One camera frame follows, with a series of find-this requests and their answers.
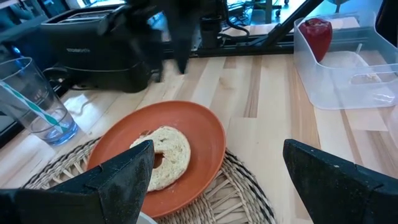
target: clear glass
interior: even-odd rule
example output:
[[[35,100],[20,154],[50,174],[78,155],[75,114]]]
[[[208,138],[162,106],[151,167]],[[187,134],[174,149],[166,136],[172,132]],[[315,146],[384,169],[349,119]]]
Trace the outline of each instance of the clear glass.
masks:
[[[12,94],[10,89],[20,93],[20,97]],[[28,101],[31,102],[28,105],[38,106],[41,113],[34,112],[32,106],[27,106]],[[67,142],[78,130],[50,83],[29,57],[0,63],[0,110],[49,145]],[[39,116],[40,114],[46,114],[55,120],[51,119],[51,123]]]
[[[331,45],[319,63],[298,29],[309,18],[294,23],[294,63],[311,103],[327,110],[396,105],[398,50],[376,32],[376,15],[362,11],[317,18],[333,27]]]

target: wooden table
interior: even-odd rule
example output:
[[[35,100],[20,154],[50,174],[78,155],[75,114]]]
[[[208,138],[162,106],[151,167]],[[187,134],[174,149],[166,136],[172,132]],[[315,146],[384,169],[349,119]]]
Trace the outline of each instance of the wooden table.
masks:
[[[269,26],[251,27],[253,33]],[[282,157],[294,138],[389,176],[398,177],[398,108],[326,111],[308,101],[293,55],[195,58],[177,75],[172,62],[165,81],[126,94],[69,91],[62,101],[81,128],[66,145],[50,147],[23,131],[0,151],[0,187],[20,187],[74,146],[103,135],[132,111],[166,100],[188,100],[218,116],[227,146],[256,176],[279,223],[312,223]]]

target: clear plastic container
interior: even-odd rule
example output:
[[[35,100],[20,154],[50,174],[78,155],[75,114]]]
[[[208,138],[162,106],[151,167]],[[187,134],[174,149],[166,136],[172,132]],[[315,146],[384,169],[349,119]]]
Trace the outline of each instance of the clear plastic container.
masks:
[[[321,62],[294,23],[294,62],[311,103],[320,109],[393,106],[398,96],[398,50],[380,36],[373,12],[317,16],[332,23],[333,37]]]

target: woven placemat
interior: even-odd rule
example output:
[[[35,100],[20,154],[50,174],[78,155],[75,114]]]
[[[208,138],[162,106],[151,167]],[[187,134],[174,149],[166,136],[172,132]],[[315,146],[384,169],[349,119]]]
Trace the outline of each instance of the woven placemat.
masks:
[[[83,173],[87,157],[98,140],[77,146],[48,164],[23,188],[48,189]],[[216,178],[201,196],[189,206],[156,221],[159,224],[276,223],[271,204],[256,179],[228,150]]]

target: red bell pepper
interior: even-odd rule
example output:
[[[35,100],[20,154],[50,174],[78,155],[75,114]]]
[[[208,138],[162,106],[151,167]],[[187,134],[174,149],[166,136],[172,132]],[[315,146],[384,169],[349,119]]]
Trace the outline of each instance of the red bell pepper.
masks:
[[[298,27],[307,40],[317,62],[320,62],[328,52],[332,27],[329,21],[323,19],[309,19]]]

